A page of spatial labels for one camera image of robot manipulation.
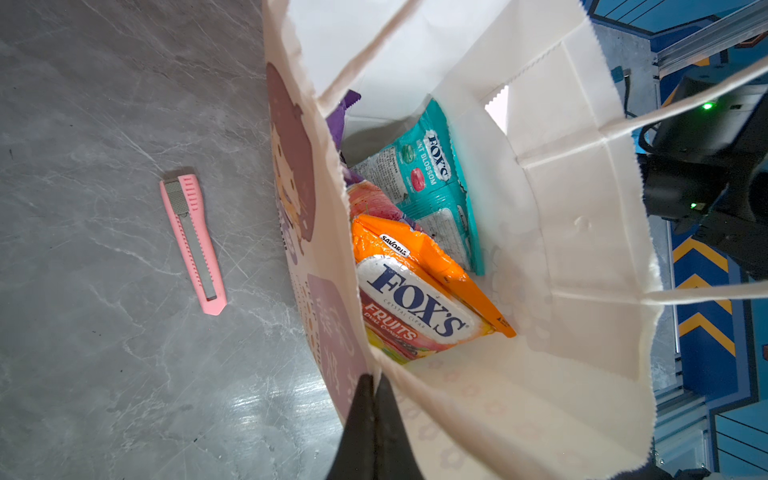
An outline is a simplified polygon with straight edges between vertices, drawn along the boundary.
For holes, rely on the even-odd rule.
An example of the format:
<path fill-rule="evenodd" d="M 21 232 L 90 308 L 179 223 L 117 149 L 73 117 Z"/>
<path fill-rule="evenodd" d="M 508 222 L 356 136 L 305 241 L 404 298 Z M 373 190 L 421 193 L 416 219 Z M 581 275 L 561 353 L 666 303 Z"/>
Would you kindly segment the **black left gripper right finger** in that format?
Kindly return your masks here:
<path fill-rule="evenodd" d="M 389 379 L 381 374 L 374 397 L 374 478 L 423 480 Z"/>

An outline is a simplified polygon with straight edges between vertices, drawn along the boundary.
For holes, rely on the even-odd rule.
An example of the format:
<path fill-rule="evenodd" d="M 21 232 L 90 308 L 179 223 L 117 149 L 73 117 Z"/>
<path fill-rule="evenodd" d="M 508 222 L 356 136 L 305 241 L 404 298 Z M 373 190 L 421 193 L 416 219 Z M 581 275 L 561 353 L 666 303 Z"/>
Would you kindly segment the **white paper bag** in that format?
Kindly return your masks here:
<path fill-rule="evenodd" d="M 266 1 L 275 187 L 308 342 L 347 421 L 393 384 L 426 479 L 608 479 L 643 465 L 650 353 L 670 304 L 765 283 L 662 286 L 631 132 L 577 1 Z M 326 118 L 348 90 L 341 149 Z M 399 365 L 366 336 L 340 163 L 442 107 L 485 263 L 516 331 Z"/>

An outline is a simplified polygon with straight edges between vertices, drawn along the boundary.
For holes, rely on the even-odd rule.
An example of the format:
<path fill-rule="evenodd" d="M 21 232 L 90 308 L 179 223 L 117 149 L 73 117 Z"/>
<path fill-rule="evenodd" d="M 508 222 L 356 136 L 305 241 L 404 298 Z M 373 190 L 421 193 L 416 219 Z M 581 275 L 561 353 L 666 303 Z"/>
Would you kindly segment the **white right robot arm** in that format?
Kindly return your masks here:
<path fill-rule="evenodd" d="M 643 126 L 638 144 L 647 213 L 766 279 L 766 76 Z"/>

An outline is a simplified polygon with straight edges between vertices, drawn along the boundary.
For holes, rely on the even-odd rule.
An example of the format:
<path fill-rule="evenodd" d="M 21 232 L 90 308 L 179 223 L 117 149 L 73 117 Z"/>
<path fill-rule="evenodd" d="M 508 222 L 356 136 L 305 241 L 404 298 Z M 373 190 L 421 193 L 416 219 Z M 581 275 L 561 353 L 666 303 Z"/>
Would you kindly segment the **orange Fox's candy bag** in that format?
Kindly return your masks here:
<path fill-rule="evenodd" d="M 427 234 L 361 214 L 351 222 L 362 315 L 371 345 L 399 364 L 516 331 Z"/>

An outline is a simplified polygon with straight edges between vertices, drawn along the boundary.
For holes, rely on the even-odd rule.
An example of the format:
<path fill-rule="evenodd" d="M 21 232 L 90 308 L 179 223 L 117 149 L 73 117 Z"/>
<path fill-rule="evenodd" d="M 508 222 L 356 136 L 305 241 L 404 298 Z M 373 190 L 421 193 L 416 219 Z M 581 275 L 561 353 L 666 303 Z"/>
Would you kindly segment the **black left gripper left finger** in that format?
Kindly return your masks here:
<path fill-rule="evenodd" d="M 373 480 L 376 465 L 374 379 L 360 376 L 327 480 Z"/>

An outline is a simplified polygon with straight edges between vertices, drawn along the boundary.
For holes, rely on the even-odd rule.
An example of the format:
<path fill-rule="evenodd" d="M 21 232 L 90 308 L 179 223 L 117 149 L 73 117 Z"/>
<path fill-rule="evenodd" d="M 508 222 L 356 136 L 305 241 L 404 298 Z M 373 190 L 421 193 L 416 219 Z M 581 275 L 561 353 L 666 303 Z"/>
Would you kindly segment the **teal Fox's candy bag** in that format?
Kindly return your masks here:
<path fill-rule="evenodd" d="M 463 269 L 485 274 L 469 189 L 436 100 L 412 128 L 352 170 L 379 187 Z"/>

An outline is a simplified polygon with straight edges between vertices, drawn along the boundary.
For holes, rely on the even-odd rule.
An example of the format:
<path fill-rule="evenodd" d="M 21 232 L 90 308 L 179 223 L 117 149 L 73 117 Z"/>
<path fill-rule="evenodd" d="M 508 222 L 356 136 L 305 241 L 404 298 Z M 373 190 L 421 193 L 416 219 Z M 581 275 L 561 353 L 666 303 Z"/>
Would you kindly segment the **purple Fox's candy bag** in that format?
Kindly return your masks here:
<path fill-rule="evenodd" d="M 346 112 L 361 98 L 362 96 L 358 92 L 354 90 L 348 90 L 335 110 L 326 118 L 326 123 L 337 151 L 341 149 L 345 129 Z"/>

